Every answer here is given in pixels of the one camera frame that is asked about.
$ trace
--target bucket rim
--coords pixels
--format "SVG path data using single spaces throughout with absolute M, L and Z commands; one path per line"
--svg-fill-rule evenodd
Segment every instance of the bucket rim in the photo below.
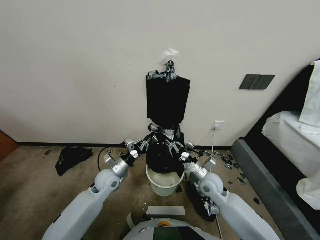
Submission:
M 171 186 L 161 186 L 161 185 L 155 183 L 155 182 L 150 178 L 150 176 L 149 176 L 149 173 L 148 173 L 148 165 L 147 165 L 147 164 L 146 164 L 146 174 L 147 174 L 147 177 L 148 177 L 149 181 L 150 181 L 153 185 L 155 185 L 155 186 L 157 186 L 157 187 L 160 187 L 160 188 L 173 188 L 173 187 L 176 187 L 178 184 L 180 184 L 180 183 L 182 182 L 183 176 L 184 176 L 185 172 L 183 171 L 183 173 L 182 173 L 179 181 L 178 181 L 176 184 L 171 185 Z

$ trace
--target white wall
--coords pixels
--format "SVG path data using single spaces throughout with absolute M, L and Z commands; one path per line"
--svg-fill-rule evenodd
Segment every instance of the white wall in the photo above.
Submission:
M 23 142 L 119 143 L 148 133 L 145 75 L 180 53 L 191 80 L 186 140 L 232 145 L 290 79 L 320 57 L 320 2 L 0 2 L 0 129 Z M 275 74 L 264 91 L 245 74 Z

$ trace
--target power outlet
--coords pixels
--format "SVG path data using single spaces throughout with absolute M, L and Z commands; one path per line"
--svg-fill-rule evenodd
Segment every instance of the power outlet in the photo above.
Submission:
M 214 121 L 211 130 L 220 130 L 226 121 Z

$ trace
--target black cable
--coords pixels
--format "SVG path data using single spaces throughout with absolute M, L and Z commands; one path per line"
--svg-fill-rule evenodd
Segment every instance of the black cable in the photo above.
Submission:
M 99 158 L 100 158 L 100 154 L 102 153 L 103 150 L 105 150 L 107 147 L 104 147 L 101 149 L 101 151 L 99 152 L 99 155 L 98 155 L 98 161 L 97 161 L 97 164 L 98 164 L 98 169 L 99 169 L 99 172 L 101 172 L 101 169 L 100 169 L 100 165 L 99 165 Z

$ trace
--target white bucket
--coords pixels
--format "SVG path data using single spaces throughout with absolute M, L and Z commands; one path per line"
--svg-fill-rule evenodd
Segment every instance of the white bucket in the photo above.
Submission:
M 146 165 L 146 174 L 151 183 L 152 190 L 159 196 L 166 197 L 176 190 L 183 179 L 184 171 L 181 177 L 179 177 L 176 172 L 156 173 Z

